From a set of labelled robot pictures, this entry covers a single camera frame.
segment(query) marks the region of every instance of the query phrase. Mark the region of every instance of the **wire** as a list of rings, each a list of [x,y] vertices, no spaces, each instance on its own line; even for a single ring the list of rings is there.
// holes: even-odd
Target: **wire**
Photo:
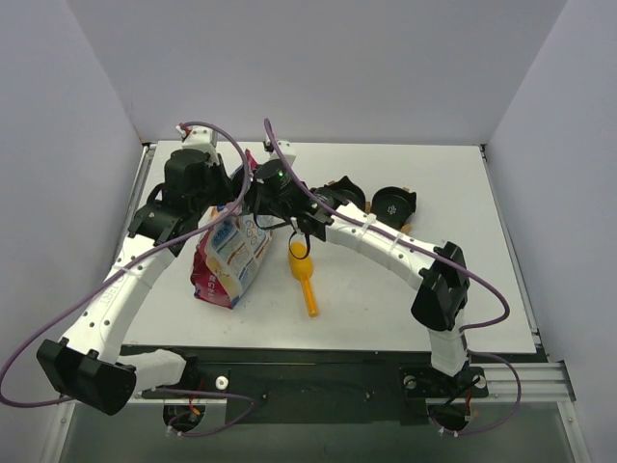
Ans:
[[[198,387],[197,387],[197,390],[198,390],[198,391],[201,391],[201,388],[202,388],[202,387],[203,387],[203,380],[201,379],[201,380],[200,380],[200,384],[199,384],[199,385],[198,385]],[[193,406],[193,400],[195,399],[195,397],[197,397],[197,396],[196,396],[196,395],[191,395],[191,398],[189,398],[189,408],[191,409],[191,411],[192,411],[195,415],[199,416],[199,415],[201,415],[201,412],[200,412],[197,408],[195,408],[195,407]]]
[[[186,433],[181,433],[180,435],[183,436],[183,437],[208,437],[208,436],[211,436],[212,434],[217,434],[217,433],[219,433],[221,431],[225,431],[226,429],[231,428],[235,424],[238,424],[239,422],[244,420],[246,417],[248,417],[254,411],[254,409],[257,406],[256,400],[254,398],[248,397],[246,395],[237,395],[237,394],[228,394],[228,393],[209,393],[209,392],[205,392],[205,391],[182,391],[181,389],[167,389],[167,388],[156,388],[156,391],[161,392],[161,393],[179,394],[179,395],[186,395],[186,393],[188,392],[188,393],[193,393],[194,395],[199,395],[201,397],[207,397],[207,398],[226,398],[226,399],[245,400],[245,401],[251,402],[251,405],[249,405],[249,408],[247,408],[244,412],[242,412],[240,415],[235,417],[230,422],[226,422],[222,426],[215,427],[214,429],[210,429],[210,430],[205,431],[205,432],[186,432]],[[189,415],[190,413],[191,412],[186,412],[186,413],[182,413],[180,415],[176,415],[171,420],[169,420],[169,422],[167,423],[167,426],[174,425],[174,423],[177,420],[179,420],[182,417],[185,417],[185,416]]]
[[[242,181],[242,188],[240,190],[240,194],[238,195],[238,197],[236,198],[236,200],[231,203],[229,205],[228,210],[224,213],[221,214],[219,217],[217,217],[216,219],[214,219],[212,222],[210,222],[209,224],[196,229],[194,231],[190,231],[186,234],[183,234],[182,236],[179,236],[178,238],[174,238],[170,241],[167,241],[166,243],[163,243],[159,246],[156,246],[152,249],[150,249],[149,251],[141,254],[140,256],[137,256],[135,259],[133,259],[132,261],[130,261],[125,268],[131,268],[135,265],[137,265],[139,262],[143,261],[144,259],[147,259],[151,256],[153,256],[154,254],[158,253],[159,251],[162,251],[164,249],[169,248],[170,246],[174,246],[175,244],[181,243],[183,241],[186,241],[187,239],[203,233],[209,229],[211,229],[212,227],[220,224],[221,222],[223,222],[224,220],[226,220],[231,213],[242,204],[242,200],[244,199],[244,195],[246,195],[247,191],[249,190],[249,186],[251,183],[251,167],[249,165],[249,161],[247,159],[247,156],[245,155],[244,151],[242,151],[242,148],[240,148],[240,145],[238,145],[238,143],[233,139],[233,137],[231,137],[231,135],[229,135],[227,132],[225,132],[222,128],[212,124],[212,123],[201,123],[201,122],[189,122],[189,123],[183,123],[181,124],[181,128],[185,128],[185,127],[190,127],[193,125],[198,125],[198,126],[203,126],[203,127],[207,127],[211,130],[214,130],[218,133],[220,133],[221,135],[223,135],[225,138],[227,138],[229,140],[229,142],[231,143],[231,145],[236,148],[236,150],[238,151],[238,154],[240,155],[240,159],[242,159],[242,165],[244,168],[244,179]],[[10,407],[14,407],[14,408],[39,408],[39,407],[46,407],[48,405],[57,405],[59,403],[64,403],[64,402],[68,402],[70,400],[72,400],[71,397],[61,397],[61,398],[56,398],[53,400],[44,400],[44,401],[38,401],[38,402],[20,402],[20,401],[16,401],[16,400],[11,400],[9,398],[6,398],[3,394],[2,394],[2,384],[4,383],[5,377],[7,376],[7,373],[9,372],[9,369],[11,368],[11,365],[15,362],[15,360],[17,360],[17,357],[19,357],[19,355],[21,355],[21,353],[26,350],[26,348],[32,344],[40,335],[42,335],[43,333],[45,333],[49,328],[51,328],[52,326],[58,324],[59,322],[61,322],[62,320],[64,320],[65,318],[67,318],[69,315],[71,315],[72,313],[75,313],[77,311],[79,311],[84,305],[88,304],[95,296],[97,296],[98,293],[100,293],[101,291],[105,290],[108,286],[110,286],[113,282],[115,282],[120,276],[122,276],[124,274],[124,270],[119,270],[118,272],[116,272],[115,274],[113,274],[111,277],[109,277],[107,280],[105,280],[99,287],[97,287],[94,291],[92,291],[90,294],[84,296],[79,302],[77,302],[76,304],[74,304],[73,306],[69,307],[68,309],[66,309],[64,312],[60,313],[59,315],[57,315],[56,317],[54,317],[53,319],[51,319],[49,322],[47,322],[45,325],[41,326],[37,331],[35,331],[32,335],[30,335],[9,357],[9,359],[4,363],[4,365],[2,366],[2,368],[0,368],[0,403],[3,403],[5,405],[8,405]]]
[[[291,222],[283,221],[283,222],[279,222],[278,224],[261,227],[260,224],[257,222],[257,211],[259,210],[259,205],[261,204],[261,189],[256,188],[256,190],[257,191],[255,193],[255,206],[253,207],[253,222],[255,223],[255,226],[260,230],[264,230],[265,232],[268,232],[270,230],[276,230],[282,227],[286,227],[287,225],[291,225]]]
[[[519,408],[521,408],[521,396],[523,395],[523,387],[521,385],[521,377],[519,376],[519,374],[517,373],[516,369],[514,368],[514,366],[510,362],[505,360],[503,357],[499,357],[498,355],[495,355],[495,354],[489,354],[488,352],[474,352],[474,351],[470,350],[469,354],[477,355],[478,357],[485,357],[487,359],[497,360],[498,362],[502,362],[504,365],[506,365],[508,368],[510,368],[510,371],[512,371],[512,374],[514,374],[514,377],[515,377],[516,382],[517,382],[517,398],[516,398],[512,408],[510,408],[510,410],[508,410],[508,413],[506,413],[505,416],[503,416],[503,418],[501,418],[500,420],[498,420],[496,422],[493,422],[491,424],[487,424],[486,426],[476,427],[475,429],[469,429],[469,430],[464,429],[462,431],[459,431],[456,434],[457,436],[472,436],[474,434],[481,434],[483,432],[491,431],[491,430],[495,429],[496,427],[501,426],[502,424],[504,424],[505,422],[510,420],[512,418],[512,416],[515,413],[517,413]],[[431,417],[431,419],[433,420],[434,424],[436,424],[437,426],[441,426],[438,422],[435,421],[435,418]],[[446,434],[454,435],[454,432],[451,431],[450,429],[444,429],[443,432],[445,432]]]
[[[332,209],[327,204],[324,204],[319,198],[317,198],[317,196],[315,196],[307,188],[306,185],[304,185],[302,183],[302,181],[298,178],[298,176],[295,174],[295,172],[293,172],[293,169],[291,169],[291,165],[289,164],[289,162],[285,158],[284,154],[282,153],[281,147],[279,147],[279,144],[277,143],[277,140],[275,138],[274,132],[272,130],[272,125],[270,124],[270,120],[266,118],[263,121],[263,125],[265,127],[268,139],[270,139],[270,143],[272,144],[272,148],[274,149],[275,153],[277,154],[277,156],[281,160],[281,163],[283,164],[285,170],[287,171],[289,176],[293,179],[293,181],[296,183],[296,185],[298,185],[298,187],[305,193],[305,195],[307,195],[314,202],[319,204],[327,212],[329,212],[330,214],[334,215],[334,217],[338,217],[339,219],[342,219],[342,220],[344,220],[346,222],[349,222],[350,224],[354,224],[354,225],[356,225],[358,227],[364,227],[364,223],[363,222],[361,222],[359,220],[356,220],[356,219],[353,219],[351,217],[347,217],[344,214],[341,214],[340,212],[337,212],[335,209]],[[369,225],[368,229],[371,230],[372,232],[376,232],[376,233],[380,234],[381,236],[385,236],[386,238],[389,238],[391,240],[396,239],[395,236],[391,235],[387,231],[383,231],[382,229],[380,229],[378,227],[375,227],[373,225]],[[400,240],[398,242],[402,246],[404,246],[406,248],[409,248],[409,249],[411,249],[413,251],[419,252],[419,253],[421,253],[421,254],[423,254],[423,255],[431,258],[431,259],[437,260],[437,261],[439,261],[441,263],[444,263],[445,265],[450,266],[451,268],[455,269],[457,272],[462,273],[463,275],[467,276],[468,278],[474,280],[475,282],[481,284],[483,287],[487,288],[499,300],[499,302],[503,306],[503,314],[502,315],[500,315],[500,316],[498,316],[496,318],[493,318],[491,320],[488,320],[488,321],[483,321],[481,323],[470,323],[468,325],[462,326],[460,328],[460,330],[459,330],[461,334],[463,334],[467,330],[472,330],[472,329],[476,329],[476,328],[486,328],[488,326],[497,325],[498,323],[500,323],[503,320],[507,319],[508,316],[510,316],[510,305],[508,304],[508,301],[505,299],[503,294],[501,294],[497,290],[496,287],[491,285],[489,282],[487,282],[486,280],[484,280],[480,276],[478,276],[475,273],[471,272],[470,270],[468,270],[467,268],[463,267],[462,265],[459,265],[458,263],[453,262],[450,259],[447,259],[447,258],[445,258],[443,256],[440,256],[439,254],[433,253],[431,251],[427,251],[426,249],[420,248],[419,246],[416,246],[414,243],[410,243],[407,240]],[[466,432],[466,433],[460,432],[460,433],[458,433],[458,435],[466,435],[466,434],[471,434],[471,433],[472,434],[478,434],[479,432],[484,432],[484,431],[488,431],[490,429],[494,429],[495,427],[497,427],[497,426],[507,422],[512,417],[512,415],[514,415],[516,413],[516,411],[519,409],[519,407],[521,405],[521,394],[522,394],[521,378],[516,373],[516,370],[514,369],[512,364],[510,364],[507,360],[502,359],[501,357],[499,357],[499,356],[497,356],[495,354],[473,352],[471,350],[468,350],[468,353],[471,354],[471,355],[477,355],[479,357],[491,358],[493,360],[497,360],[499,362],[504,363],[514,373],[514,376],[515,376],[516,381],[517,381],[517,390],[518,390],[518,392],[517,392],[517,399],[516,399],[516,402],[515,402],[514,406],[512,407],[510,412],[508,412],[506,414],[504,419],[499,420],[495,424],[484,426],[482,428],[474,429],[473,431],[469,431],[469,432]]]
[[[467,392],[467,400],[465,400],[465,413],[471,413],[471,388]]]
[[[298,256],[296,256],[295,254],[293,254],[293,251],[291,250],[291,240],[293,239],[293,237],[298,234],[297,231],[294,231],[291,236],[289,236],[289,242],[287,243],[287,247],[289,248],[289,252],[291,253],[291,256],[293,256],[296,260],[304,260],[306,259],[309,255],[310,255],[310,235],[304,233],[305,236],[305,243],[307,245],[307,251],[305,252],[305,254],[299,258]]]

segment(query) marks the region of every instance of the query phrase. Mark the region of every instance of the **red and white bag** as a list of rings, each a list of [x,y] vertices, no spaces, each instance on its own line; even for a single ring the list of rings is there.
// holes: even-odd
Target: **red and white bag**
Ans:
[[[251,169],[257,163],[247,151]],[[209,220],[226,208],[212,207]],[[259,216],[261,226],[273,218]],[[255,226],[253,215],[234,215],[201,236],[193,258],[191,283],[195,297],[232,309],[249,287],[270,246],[272,232]]]

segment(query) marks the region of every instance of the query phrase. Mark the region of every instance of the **yellow plastic toy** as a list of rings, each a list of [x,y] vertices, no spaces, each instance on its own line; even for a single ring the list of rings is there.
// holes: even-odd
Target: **yellow plastic toy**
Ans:
[[[312,293],[312,286],[310,285],[310,277],[312,277],[312,260],[310,256],[305,259],[298,259],[298,257],[305,256],[307,248],[304,244],[295,241],[289,246],[289,268],[291,274],[296,280],[300,281],[302,285],[302,292],[305,294],[305,302],[307,303],[307,312],[311,317],[319,315],[317,310],[317,303],[315,302],[315,295]]]

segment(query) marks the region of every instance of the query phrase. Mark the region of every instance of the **gray wall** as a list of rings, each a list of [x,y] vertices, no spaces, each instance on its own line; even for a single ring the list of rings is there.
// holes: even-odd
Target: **gray wall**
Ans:
[[[63,0],[3,2],[0,62],[4,362],[103,277],[141,147]],[[3,392],[21,400],[54,396],[35,349],[9,373]],[[0,461],[39,461],[52,413],[0,405]]]
[[[68,0],[145,139],[489,140],[565,0]]]
[[[488,145],[542,338],[617,454],[617,2],[570,0]]]

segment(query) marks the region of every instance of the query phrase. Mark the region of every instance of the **white tabletop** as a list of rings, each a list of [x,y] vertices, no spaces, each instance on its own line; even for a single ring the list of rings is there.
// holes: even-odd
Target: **white tabletop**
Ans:
[[[260,143],[243,143],[257,161]],[[478,351],[532,353],[535,346],[493,195],[477,147],[294,144],[294,170],[309,186],[344,175],[370,199],[384,186],[417,191],[411,235],[463,249],[468,268],[508,299],[512,313],[497,326],[467,333]],[[145,195],[163,179],[163,166],[179,142],[159,142]],[[228,143],[219,143],[228,171],[239,165]],[[259,274],[233,310],[202,302],[189,281],[197,239],[158,280],[131,325],[125,343],[335,350],[430,351],[428,335],[412,317],[416,292],[385,268],[333,244],[311,241],[312,284],[320,315],[309,318],[301,288],[289,273],[287,238],[276,231]],[[466,321],[494,318],[497,299],[472,282]]]

